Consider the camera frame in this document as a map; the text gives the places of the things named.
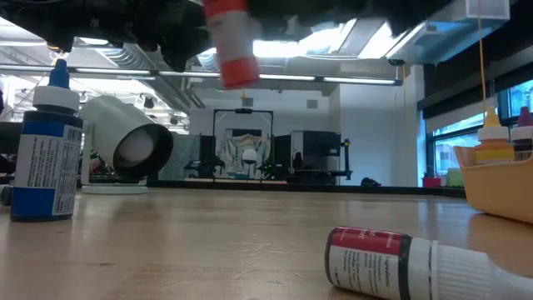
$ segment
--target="white bottle cap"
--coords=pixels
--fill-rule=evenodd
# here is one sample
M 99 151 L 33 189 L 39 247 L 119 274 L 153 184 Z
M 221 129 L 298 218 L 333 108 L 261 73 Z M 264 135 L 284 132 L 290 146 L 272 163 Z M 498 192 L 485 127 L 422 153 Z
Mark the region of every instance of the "white bottle cap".
M 434 242 L 431 256 L 436 260 L 433 299 L 491 298 L 491 262 L 485 253 Z
M 483 127 L 477 131 L 477 139 L 485 141 L 489 139 L 509 140 L 509 129 L 507 127 Z
M 33 106 L 36 105 L 53 105 L 77 112 L 80 109 L 80 95 L 62 87 L 39 86 L 33 94 Z
M 516 127 L 511 129 L 511 141 L 533 139 L 533 126 Z

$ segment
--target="red and white bottle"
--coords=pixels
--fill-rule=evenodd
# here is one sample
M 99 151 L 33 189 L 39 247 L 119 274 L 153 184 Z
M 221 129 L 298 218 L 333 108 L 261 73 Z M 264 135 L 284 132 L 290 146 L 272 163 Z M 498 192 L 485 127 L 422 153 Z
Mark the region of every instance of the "red and white bottle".
M 203 3 L 224 87 L 242 88 L 259 80 L 245 0 L 204 0 Z
M 326 275 L 336 287 L 390 300 L 533 299 L 533 279 L 502 270 L 483 252 L 372 229 L 333 229 Z

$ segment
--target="yellow bottle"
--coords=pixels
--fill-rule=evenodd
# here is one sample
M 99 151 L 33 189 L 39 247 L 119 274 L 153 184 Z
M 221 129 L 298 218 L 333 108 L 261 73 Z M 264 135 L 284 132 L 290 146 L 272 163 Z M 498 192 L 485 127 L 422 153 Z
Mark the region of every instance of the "yellow bottle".
M 476 163 L 509 163 L 515 160 L 515 150 L 509 144 L 509 129 L 502 127 L 496 110 L 489 107 L 486 111 L 485 124 L 477 131 L 481 145 L 476 146 Z

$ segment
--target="workbench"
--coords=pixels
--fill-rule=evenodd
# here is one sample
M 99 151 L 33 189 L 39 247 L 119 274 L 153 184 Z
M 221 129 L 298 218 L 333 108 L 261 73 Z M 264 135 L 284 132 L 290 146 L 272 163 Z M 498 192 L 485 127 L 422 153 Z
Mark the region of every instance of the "workbench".
M 339 225 L 439 239 L 533 276 L 533 226 L 464 199 L 153 189 L 78 195 L 72 221 L 13 223 L 8 211 L 0 299 L 370 299 L 326 279 L 326 236 Z

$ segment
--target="orange and white cap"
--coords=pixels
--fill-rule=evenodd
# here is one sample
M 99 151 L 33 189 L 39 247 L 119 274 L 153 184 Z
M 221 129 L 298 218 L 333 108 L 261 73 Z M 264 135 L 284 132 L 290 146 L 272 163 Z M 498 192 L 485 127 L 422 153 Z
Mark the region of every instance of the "orange and white cap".
M 225 88 L 241 88 L 259 80 L 253 54 L 253 31 L 244 0 L 204 0 L 207 27 L 217 48 Z

